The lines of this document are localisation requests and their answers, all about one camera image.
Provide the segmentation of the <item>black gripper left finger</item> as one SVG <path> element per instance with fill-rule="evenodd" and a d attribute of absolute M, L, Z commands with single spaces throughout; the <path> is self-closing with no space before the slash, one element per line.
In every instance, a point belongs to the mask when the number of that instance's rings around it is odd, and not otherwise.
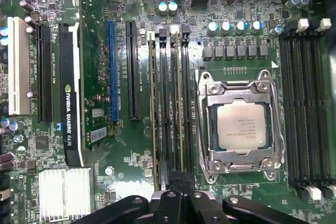
<path fill-rule="evenodd" d="M 150 200 L 127 196 L 73 223 L 180 223 L 184 172 L 170 172 L 168 190 L 155 191 Z"/>

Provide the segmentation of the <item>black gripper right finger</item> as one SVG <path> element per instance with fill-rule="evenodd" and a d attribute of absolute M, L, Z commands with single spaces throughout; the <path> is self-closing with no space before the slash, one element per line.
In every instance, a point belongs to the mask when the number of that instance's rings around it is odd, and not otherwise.
<path fill-rule="evenodd" d="M 238 176 L 183 173 L 183 196 L 186 223 L 306 223 L 291 214 L 253 200 L 260 183 L 244 183 Z"/>

